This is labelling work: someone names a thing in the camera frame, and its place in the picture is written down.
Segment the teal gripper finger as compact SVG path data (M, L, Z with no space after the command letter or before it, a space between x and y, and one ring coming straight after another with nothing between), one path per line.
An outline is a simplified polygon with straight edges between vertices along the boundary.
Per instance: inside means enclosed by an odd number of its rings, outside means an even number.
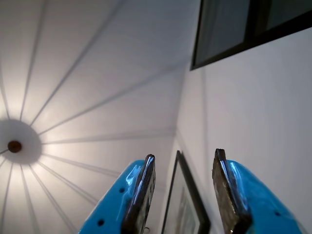
M226 234L305 234L288 208L245 166L216 149L212 179Z
M142 234L156 183L155 156L136 160L89 214L80 234Z

